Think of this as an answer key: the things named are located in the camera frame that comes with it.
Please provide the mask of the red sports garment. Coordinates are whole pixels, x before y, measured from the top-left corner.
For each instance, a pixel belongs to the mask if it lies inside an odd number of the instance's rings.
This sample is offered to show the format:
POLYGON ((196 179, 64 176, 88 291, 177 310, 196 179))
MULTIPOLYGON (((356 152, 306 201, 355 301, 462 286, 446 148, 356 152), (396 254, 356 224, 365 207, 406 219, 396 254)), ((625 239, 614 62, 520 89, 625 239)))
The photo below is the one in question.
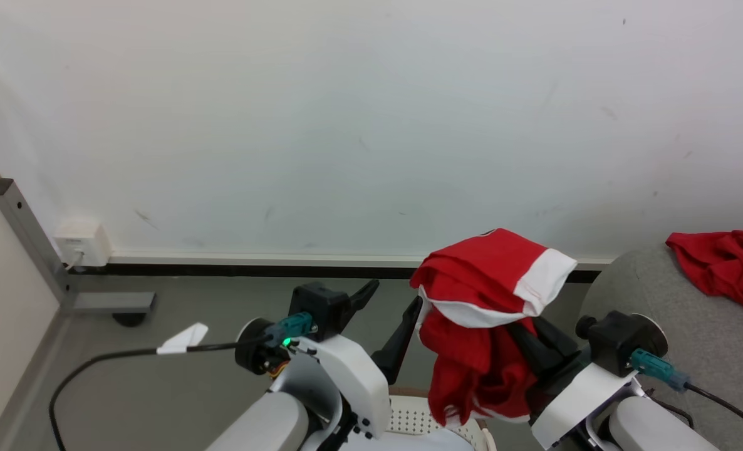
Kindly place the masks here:
POLYGON ((743 231, 673 233, 666 245, 678 265, 701 292, 743 306, 743 231))

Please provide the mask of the white and black baseboard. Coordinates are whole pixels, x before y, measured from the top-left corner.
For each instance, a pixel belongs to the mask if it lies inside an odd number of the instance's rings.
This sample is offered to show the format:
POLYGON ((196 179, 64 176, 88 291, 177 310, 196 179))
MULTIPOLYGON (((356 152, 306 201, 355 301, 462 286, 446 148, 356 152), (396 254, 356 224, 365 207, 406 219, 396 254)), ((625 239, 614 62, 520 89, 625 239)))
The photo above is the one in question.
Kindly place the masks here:
POLYGON ((73 275, 131 277, 301 277, 410 279, 422 256, 114 253, 104 266, 77 266, 73 275))

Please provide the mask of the white wall socket box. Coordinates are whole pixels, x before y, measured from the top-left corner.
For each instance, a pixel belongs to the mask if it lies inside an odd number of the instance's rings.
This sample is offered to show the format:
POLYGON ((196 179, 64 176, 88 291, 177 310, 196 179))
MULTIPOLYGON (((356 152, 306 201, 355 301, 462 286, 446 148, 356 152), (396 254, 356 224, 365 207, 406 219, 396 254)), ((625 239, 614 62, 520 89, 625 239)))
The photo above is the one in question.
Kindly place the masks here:
POLYGON ((68 266, 104 267, 113 248, 98 220, 73 218, 60 223, 53 233, 60 259, 68 266))

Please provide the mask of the white perforated laundry basket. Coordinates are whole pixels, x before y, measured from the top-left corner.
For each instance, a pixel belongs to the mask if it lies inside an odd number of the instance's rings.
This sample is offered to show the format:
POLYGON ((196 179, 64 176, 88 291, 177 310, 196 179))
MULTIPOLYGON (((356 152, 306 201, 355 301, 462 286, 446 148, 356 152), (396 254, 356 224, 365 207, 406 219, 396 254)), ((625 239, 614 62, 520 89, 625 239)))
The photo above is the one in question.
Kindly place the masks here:
MULTIPOLYGON (((389 388, 391 416, 387 433, 414 437, 431 436, 443 426, 430 413, 428 392, 415 388, 389 388)), ((483 420, 450 423, 449 431, 466 440, 474 451, 497 451, 494 437, 483 420)))

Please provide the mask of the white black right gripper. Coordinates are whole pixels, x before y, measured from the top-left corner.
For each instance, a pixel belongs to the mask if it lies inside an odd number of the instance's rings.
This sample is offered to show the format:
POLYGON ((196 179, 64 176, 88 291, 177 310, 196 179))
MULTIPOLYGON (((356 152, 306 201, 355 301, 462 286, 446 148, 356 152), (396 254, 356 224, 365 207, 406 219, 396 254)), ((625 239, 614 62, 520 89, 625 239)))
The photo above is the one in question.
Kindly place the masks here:
POLYGON ((543 451, 555 451, 566 440, 583 451, 647 451, 640 434, 630 432, 627 419, 618 419, 616 410, 610 417, 611 440, 595 428, 595 419, 607 409, 627 398, 646 396, 637 371, 630 368, 626 376, 615 376, 593 363, 590 351, 579 353, 575 340, 543 317, 511 323, 508 332, 534 376, 572 360, 557 374, 561 387, 556 396, 530 422, 543 451))

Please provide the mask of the grey metal frame post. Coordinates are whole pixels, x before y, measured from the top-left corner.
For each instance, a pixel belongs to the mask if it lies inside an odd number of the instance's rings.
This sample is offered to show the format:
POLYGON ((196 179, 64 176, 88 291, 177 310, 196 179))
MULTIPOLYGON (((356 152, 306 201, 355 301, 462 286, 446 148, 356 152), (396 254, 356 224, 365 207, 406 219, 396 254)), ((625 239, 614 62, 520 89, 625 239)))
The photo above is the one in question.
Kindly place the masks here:
POLYGON ((151 312, 156 299, 154 292, 79 291, 11 178, 0 179, 0 211, 59 302, 60 311, 116 315, 146 315, 151 312))

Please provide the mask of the red and white shirt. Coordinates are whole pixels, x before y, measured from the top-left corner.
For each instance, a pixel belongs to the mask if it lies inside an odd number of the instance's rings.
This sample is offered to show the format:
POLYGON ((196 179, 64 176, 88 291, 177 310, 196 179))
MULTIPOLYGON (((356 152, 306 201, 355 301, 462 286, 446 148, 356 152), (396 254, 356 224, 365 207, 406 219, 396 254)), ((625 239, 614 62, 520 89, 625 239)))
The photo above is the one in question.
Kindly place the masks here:
POLYGON ((540 317, 578 265, 506 229, 429 254, 410 286, 423 300, 415 327, 435 353, 428 403, 443 426, 470 418, 529 420, 537 378, 507 331, 540 317))

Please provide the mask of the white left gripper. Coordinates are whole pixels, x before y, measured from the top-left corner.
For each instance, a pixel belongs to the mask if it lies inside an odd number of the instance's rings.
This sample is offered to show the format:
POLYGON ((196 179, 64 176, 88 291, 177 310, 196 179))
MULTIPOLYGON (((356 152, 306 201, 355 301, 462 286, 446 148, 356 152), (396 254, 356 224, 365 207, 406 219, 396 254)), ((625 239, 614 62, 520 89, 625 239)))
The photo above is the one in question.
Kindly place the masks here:
MULTIPOLYGON (((374 279, 352 294, 345 318, 366 308, 379 286, 374 279)), ((320 416, 330 416, 324 437, 337 433, 346 413, 355 422, 349 432, 359 429, 366 439, 382 439, 392 413, 388 386, 397 382, 422 305, 421 297, 415 297, 383 348, 371 356, 344 336, 321 342, 305 337, 289 340, 291 359, 269 390, 286 392, 320 416)))

